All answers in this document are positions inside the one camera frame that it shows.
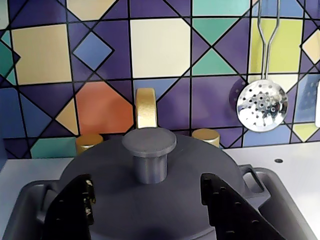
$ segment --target lid knob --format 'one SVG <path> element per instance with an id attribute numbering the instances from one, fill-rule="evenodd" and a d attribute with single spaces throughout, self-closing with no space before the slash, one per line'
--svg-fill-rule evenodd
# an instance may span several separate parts
<path id="1" fill-rule="evenodd" d="M 157 184 L 166 179 L 168 153 L 177 145 L 176 135 L 160 127 L 146 127 L 128 132 L 123 146 L 133 156 L 133 168 L 142 184 Z"/>

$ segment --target pot handle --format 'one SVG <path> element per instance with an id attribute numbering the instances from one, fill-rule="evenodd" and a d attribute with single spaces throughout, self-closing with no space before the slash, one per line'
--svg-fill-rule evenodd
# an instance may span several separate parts
<path id="1" fill-rule="evenodd" d="M 247 173 L 251 173 L 252 177 L 255 181 L 255 184 L 259 186 L 261 192 L 253 192 L 248 185 L 245 183 L 245 190 L 243 193 L 243 197 L 256 209 L 258 209 L 261 205 L 263 205 L 270 197 L 271 194 L 264 185 L 264 183 L 259 179 L 256 171 L 250 164 L 240 165 L 240 171 L 242 173 L 242 177 Z"/>

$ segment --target yellow tile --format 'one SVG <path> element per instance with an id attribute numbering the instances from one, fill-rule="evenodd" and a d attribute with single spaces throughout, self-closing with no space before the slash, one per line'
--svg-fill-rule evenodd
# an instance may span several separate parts
<path id="1" fill-rule="evenodd" d="M 72 81 L 65 24 L 12 30 L 12 42 L 21 56 L 16 64 L 18 84 Z"/>
<path id="2" fill-rule="evenodd" d="M 75 100 L 72 99 L 56 117 L 56 120 L 65 126 L 74 135 L 78 135 Z"/>
<path id="3" fill-rule="evenodd" d="M 190 27 L 179 18 L 131 20 L 134 78 L 181 76 L 190 67 Z"/>
<path id="4" fill-rule="evenodd" d="M 248 83 L 259 79 L 261 79 L 261 74 L 249 75 Z M 268 79 L 279 84 L 285 92 L 288 92 L 298 82 L 298 74 L 269 74 Z"/>
<path id="5" fill-rule="evenodd" d="M 67 0 L 66 7 L 82 21 L 98 20 L 116 0 Z"/>
<path id="6" fill-rule="evenodd" d="M 261 28 L 266 41 L 275 28 L 275 19 L 262 19 Z M 281 19 L 270 52 L 270 73 L 297 73 L 299 70 L 302 20 Z M 257 18 L 252 19 L 249 72 L 261 73 L 262 40 L 257 27 Z"/>
<path id="7" fill-rule="evenodd" d="M 315 64 L 320 60 L 320 31 L 317 30 L 302 45 L 302 49 Z"/>
<path id="8" fill-rule="evenodd" d="M 318 127 L 316 127 L 315 123 L 296 123 L 293 125 L 292 130 L 295 134 L 305 142 L 312 134 L 314 134 Z"/>

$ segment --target small hole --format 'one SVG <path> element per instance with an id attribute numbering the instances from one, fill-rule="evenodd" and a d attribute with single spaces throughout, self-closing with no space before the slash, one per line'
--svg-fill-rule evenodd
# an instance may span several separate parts
<path id="1" fill-rule="evenodd" d="M 280 158 L 274 160 L 277 164 L 282 164 L 284 161 Z"/>

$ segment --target white countertop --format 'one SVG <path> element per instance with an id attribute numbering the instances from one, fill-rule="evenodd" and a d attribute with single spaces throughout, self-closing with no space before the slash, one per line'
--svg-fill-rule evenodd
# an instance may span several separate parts
<path id="1" fill-rule="evenodd" d="M 224 150 L 238 165 L 274 171 L 320 239 L 320 142 Z M 23 186 L 57 180 L 72 158 L 9 160 L 0 171 L 0 239 Z"/>

